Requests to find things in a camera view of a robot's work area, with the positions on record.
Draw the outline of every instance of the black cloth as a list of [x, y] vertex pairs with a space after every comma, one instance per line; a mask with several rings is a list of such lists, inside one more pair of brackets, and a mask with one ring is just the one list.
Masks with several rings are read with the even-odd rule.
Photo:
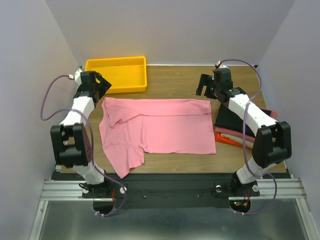
[[[271, 115], [270, 110], [264, 110], [261, 109], [265, 114], [268, 116]], [[224, 128], [224, 129], [229, 129], [233, 131], [237, 131], [239, 133], [242, 133], [242, 124], [244, 121], [235, 114], [233, 111], [229, 110], [226, 108], [224, 105], [220, 105], [218, 115], [216, 116], [215, 120], [215, 126]], [[254, 132], [248, 127], [248, 125], [245, 125], [245, 134], [247, 136], [255, 137]]]

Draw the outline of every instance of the stack of folded cloth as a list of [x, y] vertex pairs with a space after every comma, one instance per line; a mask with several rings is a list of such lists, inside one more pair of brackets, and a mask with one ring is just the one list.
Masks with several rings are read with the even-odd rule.
[[[267, 109], [261, 110], [273, 119], [277, 119], [278, 117], [277, 111]], [[214, 126], [216, 127], [215, 140], [217, 142], [240, 147], [243, 146], [243, 121], [237, 114], [222, 104], [220, 105]], [[255, 141], [255, 135], [248, 125], [245, 125], [245, 139], [246, 147], [248, 149], [252, 149]]]

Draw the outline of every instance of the screw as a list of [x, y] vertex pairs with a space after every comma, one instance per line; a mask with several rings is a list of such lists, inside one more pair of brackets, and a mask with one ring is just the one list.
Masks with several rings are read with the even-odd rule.
[[216, 191], [218, 194], [221, 193], [221, 192], [222, 192], [222, 186], [220, 186], [220, 185], [215, 186], [215, 191]]
[[253, 190], [255, 193], [259, 192], [259, 187], [258, 187], [258, 185], [253, 185], [253, 186], [252, 186], [252, 190]]
[[125, 191], [127, 191], [127, 188], [126, 187], [120, 187], [120, 193], [121, 194], [125, 194]]

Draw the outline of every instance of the t-shirt sleeve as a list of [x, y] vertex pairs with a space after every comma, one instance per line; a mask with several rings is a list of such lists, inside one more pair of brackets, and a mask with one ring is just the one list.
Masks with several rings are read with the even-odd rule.
[[103, 151], [120, 178], [129, 174], [130, 169], [145, 163], [144, 150], [130, 144], [111, 144]]

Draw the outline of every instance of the folded cloth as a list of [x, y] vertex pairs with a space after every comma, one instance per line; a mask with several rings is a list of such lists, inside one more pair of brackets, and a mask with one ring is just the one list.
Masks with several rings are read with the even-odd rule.
[[[271, 111], [271, 113], [270, 113], [270, 117], [271, 118], [273, 118], [273, 119], [277, 119], [278, 118], [278, 112], [277, 111], [274, 111], [274, 110], [269, 110], [269, 111]], [[230, 129], [227, 129], [227, 128], [224, 128], [224, 127], [217, 126], [217, 127], [215, 127], [215, 132], [216, 133], [222, 133], [222, 134], [235, 136], [235, 137], [238, 137], [238, 138], [241, 138], [241, 139], [242, 139], [242, 136], [243, 136], [242, 129], [241, 129], [241, 132], [239, 132], [239, 131], [234, 131], [234, 130], [230, 130]], [[250, 141], [250, 142], [254, 142], [255, 141], [254, 137], [248, 136], [248, 135], [245, 136], [245, 139], [247, 141]]]
[[[225, 134], [225, 133], [221, 133], [220, 134], [222, 138], [227, 138], [227, 139], [230, 139], [238, 144], [243, 144], [243, 139], [241, 137], [237, 137], [237, 136], [232, 136], [232, 135], [229, 135], [229, 134]], [[248, 140], [245, 140], [245, 145], [248, 146], [249, 148], [253, 148], [254, 146], [254, 142], [252, 141], [248, 141]]]
[[[216, 133], [221, 133], [221, 134], [226, 134], [226, 135], [231, 135], [231, 136], [234, 136], [234, 137], [237, 137], [237, 138], [241, 138], [241, 139], [242, 139], [242, 136], [243, 136], [242, 132], [233, 131], [233, 130], [226, 129], [226, 128], [223, 128], [223, 127], [218, 127], [218, 126], [215, 128], [215, 132]], [[255, 138], [252, 137], [252, 136], [245, 135], [245, 140], [253, 143], [255, 141]]]
[[[268, 111], [270, 111], [270, 115], [269, 116], [271, 118], [273, 118], [273, 119], [277, 119], [278, 118], [278, 112], [277, 111], [274, 111], [274, 110], [268, 110]], [[221, 142], [221, 143], [226, 143], [226, 144], [242, 147], [243, 146], [243, 139], [242, 139], [243, 138], [243, 134], [242, 134], [242, 123], [243, 123], [243, 121], [242, 121], [241, 118], [240, 118], [240, 120], [241, 120], [241, 122], [240, 122], [241, 132], [217, 126], [215, 128], [215, 132], [216, 132], [215, 139], [216, 139], [216, 141], [217, 142]], [[248, 149], [252, 149], [253, 142], [255, 141], [255, 138], [252, 137], [252, 136], [246, 135], [245, 136], [245, 140], [246, 140], [246, 147]]]
[[[265, 114], [270, 116], [271, 111], [261, 109]], [[243, 120], [235, 114], [233, 111], [226, 108], [223, 104], [220, 105], [218, 115], [216, 116], [215, 120], [215, 126], [221, 127], [224, 129], [229, 129], [233, 131], [237, 131], [239, 133], [242, 133], [242, 124]], [[252, 132], [252, 130], [248, 127], [248, 125], [245, 125], [245, 134], [250, 137], [255, 137], [255, 134]]]
[[[227, 137], [223, 137], [221, 136], [223, 133], [220, 133], [220, 132], [217, 132], [216, 135], [215, 135], [215, 140], [217, 142], [220, 142], [220, 143], [224, 143], [224, 144], [230, 144], [230, 145], [235, 145], [235, 146], [239, 146], [239, 147], [242, 147], [243, 144], [242, 143], [238, 143], [236, 141], [233, 141]], [[247, 149], [252, 149], [250, 146], [246, 145], [246, 148]]]
[[106, 97], [102, 109], [102, 148], [120, 178], [144, 164], [144, 152], [216, 153], [208, 100]]

